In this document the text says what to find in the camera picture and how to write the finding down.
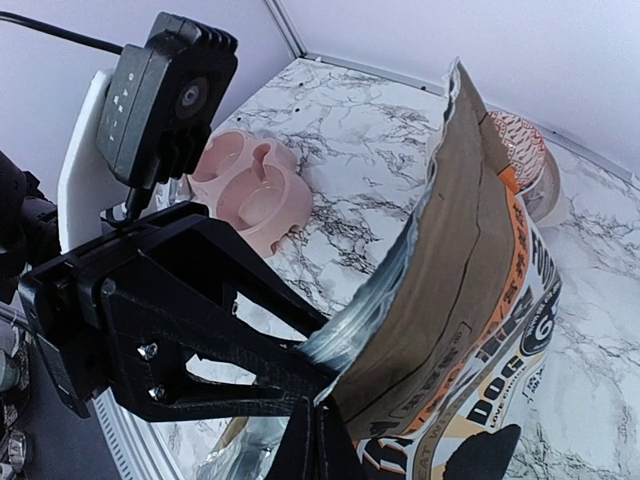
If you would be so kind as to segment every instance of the marble surface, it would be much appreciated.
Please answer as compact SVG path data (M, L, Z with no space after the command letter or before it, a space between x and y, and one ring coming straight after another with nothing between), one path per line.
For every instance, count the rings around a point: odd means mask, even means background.
M559 317L509 478L640 478L640 191L555 145L570 215L542 230Z
M399 233L425 179L427 139L444 100L318 62L297 60L221 129L275 137L301 158L315 207L305 230L268 263L327 315L349 301ZM635 479L640 407L640 192L555 145L571 213L543 230L564 280L538 396L508 478ZM292 331L240 302L239 316ZM249 383L228 366L192 362L206 378ZM155 425L186 479L225 420Z

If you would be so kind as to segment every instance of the pink bowl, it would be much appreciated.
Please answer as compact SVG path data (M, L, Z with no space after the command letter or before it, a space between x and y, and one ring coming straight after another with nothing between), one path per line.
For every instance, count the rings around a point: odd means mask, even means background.
M309 220L313 200L296 173L298 159L272 139L231 130L213 138L189 182L196 201L231 224L262 257Z

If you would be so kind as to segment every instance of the black cable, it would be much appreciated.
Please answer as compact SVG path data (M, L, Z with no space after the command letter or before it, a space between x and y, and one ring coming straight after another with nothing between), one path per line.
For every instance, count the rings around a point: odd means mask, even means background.
M124 218L122 220L117 220L113 213L114 209L110 208L105 212L107 223L116 229L128 227L140 218L142 211L149 206L152 196L153 189L145 190L144 188L132 188L129 190L129 195L127 195L127 200L124 204Z
M69 40L70 42L79 43L85 47L97 48L98 50L115 53L116 55L120 55L122 53L122 47L120 45L80 35L79 33L70 32L69 30L54 27L53 25L34 20L32 18L23 17L21 15L16 15L15 13L0 12L0 21L2 20L5 22L15 23L21 27L31 28L32 30L37 30L39 32L46 33L47 35L53 35L54 37Z
M21 312L13 307L0 303L0 322L4 322L12 327L21 328L35 338L35 334L33 330L31 330L31 326L29 326L25 320L26 319Z

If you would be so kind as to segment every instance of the white wall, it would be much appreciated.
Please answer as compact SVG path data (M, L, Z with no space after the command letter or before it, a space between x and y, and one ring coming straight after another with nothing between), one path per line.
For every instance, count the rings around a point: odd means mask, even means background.
M281 0L307 49L484 98L640 174L640 2Z
M160 11L227 30L239 40L239 64L217 122L292 60L259 0L3 0L0 9L122 45L143 45ZM117 59L0 22L0 150L53 198L89 82Z

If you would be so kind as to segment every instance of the bolt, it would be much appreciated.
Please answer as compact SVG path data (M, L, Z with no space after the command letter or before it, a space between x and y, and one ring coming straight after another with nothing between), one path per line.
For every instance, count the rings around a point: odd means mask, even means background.
M147 362L158 354L158 344L150 343L149 345L140 345L138 354Z
M19 430L12 430L9 435L7 450L9 454L9 464L18 473L22 472L25 463L27 463L27 459L29 458L28 449L27 436Z
M158 385L157 387L153 387L149 389L149 396L152 399L154 399L156 402L161 401L166 394L167 394L167 391L164 389L162 385Z

